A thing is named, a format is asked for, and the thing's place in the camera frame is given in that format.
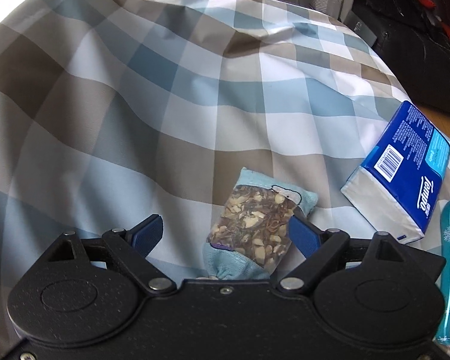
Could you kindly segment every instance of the barcode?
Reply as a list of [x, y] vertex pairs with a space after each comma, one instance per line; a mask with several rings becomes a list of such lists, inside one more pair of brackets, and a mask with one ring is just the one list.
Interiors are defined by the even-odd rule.
[[397, 173], [404, 157], [392, 146], [388, 145], [374, 168], [390, 182]]

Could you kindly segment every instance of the wooden floor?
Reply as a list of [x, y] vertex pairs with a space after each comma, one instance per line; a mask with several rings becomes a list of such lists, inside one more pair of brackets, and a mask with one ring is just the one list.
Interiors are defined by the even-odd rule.
[[443, 112], [427, 107], [426, 105], [416, 104], [425, 116], [437, 127], [441, 132], [450, 138], [450, 116]]

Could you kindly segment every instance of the tissue package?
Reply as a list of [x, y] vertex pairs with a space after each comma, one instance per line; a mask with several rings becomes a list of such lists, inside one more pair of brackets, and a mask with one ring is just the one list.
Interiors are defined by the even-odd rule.
[[404, 102], [341, 191], [375, 230], [413, 242], [427, 229], [449, 157], [444, 136]]

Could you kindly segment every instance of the checkered fabric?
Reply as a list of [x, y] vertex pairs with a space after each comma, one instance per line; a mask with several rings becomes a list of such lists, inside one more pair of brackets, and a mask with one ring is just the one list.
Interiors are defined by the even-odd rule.
[[[291, 4], [27, 0], [0, 24], [0, 353], [17, 340], [7, 294], [64, 231], [157, 213], [150, 261], [204, 275], [242, 167], [317, 192], [318, 227], [371, 237], [340, 188], [406, 99], [351, 30]], [[450, 164], [423, 249], [449, 199]]]

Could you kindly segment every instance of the nuts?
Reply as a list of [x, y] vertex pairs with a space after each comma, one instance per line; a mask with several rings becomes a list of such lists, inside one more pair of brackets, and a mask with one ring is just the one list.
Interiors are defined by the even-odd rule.
[[290, 246], [287, 222], [295, 208], [273, 190], [236, 186], [207, 242], [227, 245], [271, 273]]
[[259, 246], [255, 249], [254, 253], [257, 264], [262, 266], [265, 262], [265, 248], [263, 246]]
[[278, 228], [278, 235], [279, 237], [285, 237], [287, 235], [287, 225], [281, 225]]
[[265, 218], [265, 214], [260, 211], [252, 211], [252, 215], [258, 216], [258, 218], [260, 218], [260, 219]]
[[252, 227], [259, 221], [257, 216], [247, 216], [243, 218], [243, 223], [245, 223], [245, 227]]
[[275, 203], [282, 204], [284, 201], [285, 201], [284, 195], [280, 195], [279, 193], [275, 195]]

